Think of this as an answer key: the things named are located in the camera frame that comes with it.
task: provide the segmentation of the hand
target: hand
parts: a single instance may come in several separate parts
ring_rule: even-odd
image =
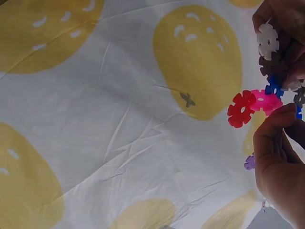
[[[295,104],[274,111],[254,134],[256,184],[295,228],[305,227],[305,165],[286,133],[305,148],[305,123],[296,120]]]
[[[305,79],[305,0],[264,0],[253,15],[255,31],[269,20],[279,34],[278,52],[288,65],[284,84]]]

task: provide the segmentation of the gray plastic snowflake piece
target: gray plastic snowflake piece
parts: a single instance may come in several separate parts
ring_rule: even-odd
[[[277,40],[278,34],[269,23],[262,24],[258,30],[260,31],[257,34],[259,54],[270,61],[272,52],[276,52],[280,48],[280,42]]]
[[[296,95],[294,97],[294,103],[299,107],[303,108],[303,104],[305,104],[305,87],[301,87],[296,90]]]
[[[263,76],[267,76],[269,80],[272,76],[276,76],[276,82],[281,85],[288,77],[288,67],[279,54],[273,52],[271,61],[267,61],[264,57],[260,57],[258,64],[261,67]]]

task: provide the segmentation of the purple plastic snowflake piece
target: purple plastic snowflake piece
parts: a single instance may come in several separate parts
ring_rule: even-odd
[[[251,170],[255,168],[254,153],[246,159],[244,167],[247,170]]]

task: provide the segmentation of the white plastic snowflake piece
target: white plastic snowflake piece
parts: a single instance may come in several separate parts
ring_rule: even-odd
[[[284,91],[289,91],[289,90],[291,90],[291,91],[296,91],[297,89],[299,89],[299,88],[301,88],[302,87],[302,83],[299,81],[299,80],[297,80],[297,81],[293,81],[293,82],[291,82],[290,84],[288,84],[287,86],[285,86],[285,87],[282,87],[282,89],[284,90]]]
[[[277,40],[278,34],[271,24],[262,24],[257,34],[257,42],[259,43],[258,51],[266,60],[271,60],[271,53],[276,52],[280,48],[280,42]]]
[[[268,200],[266,200],[265,207],[266,207],[266,208],[275,208],[272,204],[270,204],[270,203],[268,202]]]

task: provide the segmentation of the finger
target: finger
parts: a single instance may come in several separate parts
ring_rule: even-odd
[[[286,33],[285,31],[280,32],[278,40],[280,42],[280,49],[279,49],[278,53],[284,59],[284,57],[287,54],[288,47],[290,47],[293,40],[291,39],[291,36],[288,35],[288,33]]]
[[[282,130],[280,129],[276,133],[274,140],[273,140],[273,149],[274,149],[273,153],[276,155],[280,155],[280,149],[282,149],[282,145],[280,144],[280,139],[282,138],[281,132],[282,132]]]
[[[285,161],[287,162],[287,155],[285,153],[285,151],[283,149],[280,149],[280,157]]]
[[[293,63],[297,62],[304,53],[305,46],[294,40],[287,48],[284,60],[288,66],[291,66]]]
[[[273,112],[265,119],[253,136],[255,161],[259,164],[264,156],[272,155],[273,139],[284,127],[291,126],[295,121],[296,106],[287,104]]]
[[[303,164],[298,154],[292,148],[285,133],[282,134],[282,149],[284,150],[287,161],[292,164]]]
[[[264,0],[252,17],[255,32],[258,33],[261,24],[268,22],[273,16],[274,12],[269,4],[269,1]]]
[[[296,119],[292,125],[285,128],[285,132],[305,149],[305,122],[303,120]]]
[[[285,162],[287,162],[287,156],[286,156],[286,153],[285,153],[285,151],[283,150],[283,135],[284,133],[283,133],[283,129],[281,129],[281,131],[280,131],[280,134],[279,134],[279,139],[278,139],[278,145],[279,145],[279,151],[280,151],[280,156],[281,156],[281,158],[285,161]]]
[[[290,67],[288,70],[288,79],[283,83],[283,86],[302,79],[305,79],[305,53]]]

